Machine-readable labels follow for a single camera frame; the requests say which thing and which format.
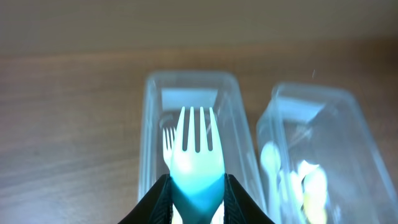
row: clear plastic container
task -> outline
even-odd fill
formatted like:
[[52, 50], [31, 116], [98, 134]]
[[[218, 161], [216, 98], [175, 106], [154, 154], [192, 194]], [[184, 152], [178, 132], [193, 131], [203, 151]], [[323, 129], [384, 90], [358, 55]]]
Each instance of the clear plastic container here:
[[[201, 106], [205, 111], [213, 107], [223, 147], [225, 171], [233, 174], [265, 211], [264, 193], [238, 82], [225, 72], [157, 72], [147, 79], [138, 200], [162, 174], [169, 173], [162, 153], [162, 130], [177, 126], [183, 106], [194, 107], [195, 114]], [[205, 115], [208, 124], [210, 118]]]
[[350, 93], [278, 85], [257, 124], [257, 140], [260, 151], [267, 142], [279, 148], [282, 223], [309, 223], [290, 178], [303, 161], [326, 173], [327, 223], [398, 223], [396, 192]]

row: tabletop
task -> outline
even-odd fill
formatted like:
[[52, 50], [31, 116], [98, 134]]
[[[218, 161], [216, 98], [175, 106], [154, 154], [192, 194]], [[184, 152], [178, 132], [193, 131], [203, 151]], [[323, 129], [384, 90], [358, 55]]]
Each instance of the tabletop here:
[[117, 223], [128, 214], [137, 203], [145, 79], [157, 70], [234, 74], [253, 142], [277, 83], [344, 88], [396, 187], [396, 52], [397, 40], [378, 39], [0, 57], [2, 223]]

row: wall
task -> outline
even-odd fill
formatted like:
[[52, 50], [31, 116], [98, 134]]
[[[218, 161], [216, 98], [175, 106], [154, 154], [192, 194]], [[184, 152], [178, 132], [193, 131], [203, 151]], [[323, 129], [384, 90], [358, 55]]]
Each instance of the wall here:
[[2, 0], [0, 55], [398, 36], [395, 0]]

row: white utensil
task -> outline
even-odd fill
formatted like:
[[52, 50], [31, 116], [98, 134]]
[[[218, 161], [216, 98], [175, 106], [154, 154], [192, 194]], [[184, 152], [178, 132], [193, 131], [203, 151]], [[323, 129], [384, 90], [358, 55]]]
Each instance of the white utensil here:
[[210, 223], [224, 197], [224, 158], [220, 136], [210, 108], [213, 150], [208, 150], [205, 115], [200, 108], [200, 152], [195, 151], [195, 124], [190, 108], [187, 150], [182, 148], [185, 107], [181, 109], [175, 133], [170, 175], [172, 198], [183, 222]]
[[281, 161], [278, 147], [273, 142], [267, 142], [262, 148], [261, 166], [268, 175], [268, 216], [275, 224], [281, 224], [282, 217], [280, 215], [280, 200], [277, 186], [277, 175], [280, 170]]
[[[163, 160], [170, 170], [172, 151], [174, 146], [175, 128], [163, 129]], [[182, 224], [182, 218], [173, 204], [172, 224]]]

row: plastic container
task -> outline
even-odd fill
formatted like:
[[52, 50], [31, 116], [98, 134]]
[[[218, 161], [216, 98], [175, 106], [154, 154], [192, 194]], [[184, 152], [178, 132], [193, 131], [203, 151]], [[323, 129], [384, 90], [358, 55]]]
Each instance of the plastic container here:
[[257, 124], [257, 140], [260, 151], [267, 142], [279, 148], [282, 223], [309, 223], [290, 178], [303, 161], [325, 171], [327, 223], [398, 223], [394, 187], [350, 93], [293, 83], [276, 86]]
[[[169, 173], [162, 153], [162, 130], [177, 126], [183, 106], [194, 107], [195, 114], [201, 106], [205, 111], [213, 107], [223, 146], [225, 171], [233, 174], [265, 211], [264, 193], [238, 82], [225, 72], [157, 72], [147, 79], [138, 200], [162, 174]], [[208, 124], [210, 118], [205, 115]]]

